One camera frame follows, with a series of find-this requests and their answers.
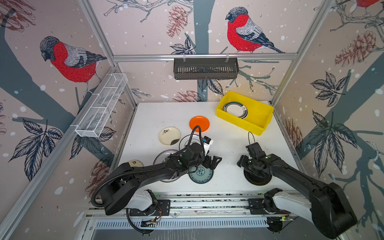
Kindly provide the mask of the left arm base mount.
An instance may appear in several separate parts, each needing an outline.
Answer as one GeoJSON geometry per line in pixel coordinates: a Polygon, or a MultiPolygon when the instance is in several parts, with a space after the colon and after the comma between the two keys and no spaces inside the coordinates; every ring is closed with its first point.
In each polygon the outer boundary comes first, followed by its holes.
{"type": "Polygon", "coordinates": [[[168,216],[170,208],[170,200],[158,200],[151,190],[136,191],[127,205],[133,217],[168,216]]]}

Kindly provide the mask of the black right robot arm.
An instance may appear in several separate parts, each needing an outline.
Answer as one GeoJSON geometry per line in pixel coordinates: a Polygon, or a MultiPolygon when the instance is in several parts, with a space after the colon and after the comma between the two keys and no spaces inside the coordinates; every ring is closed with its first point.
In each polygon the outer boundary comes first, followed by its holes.
{"type": "Polygon", "coordinates": [[[293,213],[311,222],[329,239],[337,238],[358,223],[339,185],[311,178],[275,154],[266,155],[257,142],[249,143],[246,149],[249,154],[242,155],[237,165],[244,169],[248,182],[255,186],[265,186],[276,177],[303,195],[303,198],[299,198],[274,188],[264,194],[263,205],[267,213],[293,213]]]}

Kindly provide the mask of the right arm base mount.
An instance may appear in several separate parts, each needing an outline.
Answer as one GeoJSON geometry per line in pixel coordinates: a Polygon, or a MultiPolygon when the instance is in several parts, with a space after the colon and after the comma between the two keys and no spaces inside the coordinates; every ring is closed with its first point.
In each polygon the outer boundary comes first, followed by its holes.
{"type": "Polygon", "coordinates": [[[248,199],[248,210],[251,215],[275,215],[275,214],[290,214],[290,212],[279,209],[275,204],[273,197],[277,193],[282,193],[283,190],[274,188],[264,194],[262,198],[248,199]]]}

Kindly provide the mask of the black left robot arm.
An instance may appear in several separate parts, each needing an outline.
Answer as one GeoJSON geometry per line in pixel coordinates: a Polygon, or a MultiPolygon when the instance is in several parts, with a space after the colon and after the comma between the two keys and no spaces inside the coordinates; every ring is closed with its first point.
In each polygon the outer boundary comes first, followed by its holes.
{"type": "Polygon", "coordinates": [[[129,204],[141,187],[181,177],[200,165],[215,170],[222,158],[208,155],[209,150],[206,148],[211,139],[202,138],[200,126],[194,127],[193,131],[195,130],[199,131],[199,142],[192,143],[190,137],[183,149],[171,154],[163,163],[146,167],[121,164],[96,187],[91,195],[91,204],[96,208],[103,208],[107,216],[114,215],[129,204]]]}

